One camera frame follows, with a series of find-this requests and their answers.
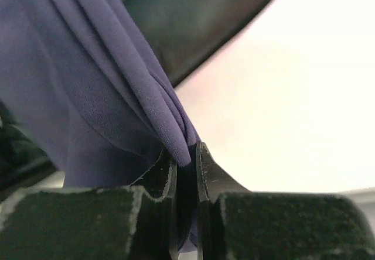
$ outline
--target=white background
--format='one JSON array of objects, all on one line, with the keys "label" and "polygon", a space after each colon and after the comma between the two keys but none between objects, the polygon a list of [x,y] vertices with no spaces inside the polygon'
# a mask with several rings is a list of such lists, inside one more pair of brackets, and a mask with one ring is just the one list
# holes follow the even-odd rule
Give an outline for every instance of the white background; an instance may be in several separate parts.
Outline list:
[{"label": "white background", "polygon": [[275,0],[177,89],[251,190],[375,186],[375,0]]}]

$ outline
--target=black rubber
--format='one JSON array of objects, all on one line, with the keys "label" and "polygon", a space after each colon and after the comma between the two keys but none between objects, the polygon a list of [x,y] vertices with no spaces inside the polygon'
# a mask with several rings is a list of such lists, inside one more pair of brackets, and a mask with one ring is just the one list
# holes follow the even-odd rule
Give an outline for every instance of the black rubber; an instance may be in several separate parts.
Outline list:
[{"label": "black rubber", "polygon": [[199,260],[375,259],[369,223],[348,198],[252,193],[197,147]]},{"label": "black rubber", "polygon": [[0,213],[0,259],[177,260],[176,178],[163,153],[132,186],[19,190]]}]

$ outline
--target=navy blue cloth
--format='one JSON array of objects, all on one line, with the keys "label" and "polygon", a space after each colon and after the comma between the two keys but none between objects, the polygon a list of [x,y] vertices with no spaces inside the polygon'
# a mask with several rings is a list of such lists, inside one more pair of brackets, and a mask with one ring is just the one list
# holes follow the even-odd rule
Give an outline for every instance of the navy blue cloth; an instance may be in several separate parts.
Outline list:
[{"label": "navy blue cloth", "polygon": [[198,135],[120,0],[0,0],[0,100],[65,186],[130,184],[162,148],[192,166]]}]

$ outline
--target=black plastic part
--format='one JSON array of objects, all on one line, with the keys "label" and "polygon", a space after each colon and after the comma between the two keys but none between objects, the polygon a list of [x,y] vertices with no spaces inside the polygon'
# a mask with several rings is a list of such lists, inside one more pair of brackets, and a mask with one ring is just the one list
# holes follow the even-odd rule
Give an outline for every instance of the black plastic part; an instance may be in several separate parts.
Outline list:
[{"label": "black plastic part", "polygon": [[56,172],[56,168],[47,157],[12,169],[9,173],[0,176],[0,202],[18,189],[32,187],[54,172]]},{"label": "black plastic part", "polygon": [[332,194],[251,193],[197,147],[200,260],[375,259],[364,214]]},{"label": "black plastic part", "polygon": [[123,0],[173,86],[249,24],[271,0]]},{"label": "black plastic part", "polygon": [[0,259],[177,260],[176,178],[163,153],[132,186],[19,190],[0,214]]}]

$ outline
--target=purple fabric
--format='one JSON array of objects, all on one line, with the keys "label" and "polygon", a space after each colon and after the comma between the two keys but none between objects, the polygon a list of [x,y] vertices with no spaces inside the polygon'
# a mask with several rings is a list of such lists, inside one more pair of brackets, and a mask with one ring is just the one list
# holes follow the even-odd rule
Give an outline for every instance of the purple fabric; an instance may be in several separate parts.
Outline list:
[{"label": "purple fabric", "polygon": [[0,99],[66,186],[129,184],[162,148],[192,165],[196,131],[120,0],[0,0]]}]

